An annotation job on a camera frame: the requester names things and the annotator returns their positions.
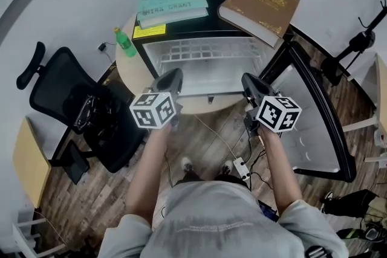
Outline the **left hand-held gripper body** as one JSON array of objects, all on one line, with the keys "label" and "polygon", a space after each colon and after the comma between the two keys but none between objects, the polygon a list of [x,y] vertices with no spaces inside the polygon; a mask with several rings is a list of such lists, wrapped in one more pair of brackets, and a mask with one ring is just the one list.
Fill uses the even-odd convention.
[{"label": "left hand-held gripper body", "polygon": [[157,77],[152,85],[137,95],[130,111],[139,128],[161,129],[177,117],[183,106],[177,102],[183,85],[183,72],[172,69]]}]

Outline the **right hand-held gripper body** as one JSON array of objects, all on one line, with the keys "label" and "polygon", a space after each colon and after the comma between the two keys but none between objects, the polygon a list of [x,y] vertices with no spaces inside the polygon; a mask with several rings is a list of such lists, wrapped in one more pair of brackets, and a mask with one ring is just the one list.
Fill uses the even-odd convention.
[{"label": "right hand-held gripper body", "polygon": [[283,97],[268,83],[250,73],[241,78],[247,100],[244,125],[250,137],[258,135],[261,125],[277,134],[293,130],[301,107],[290,97]]}]

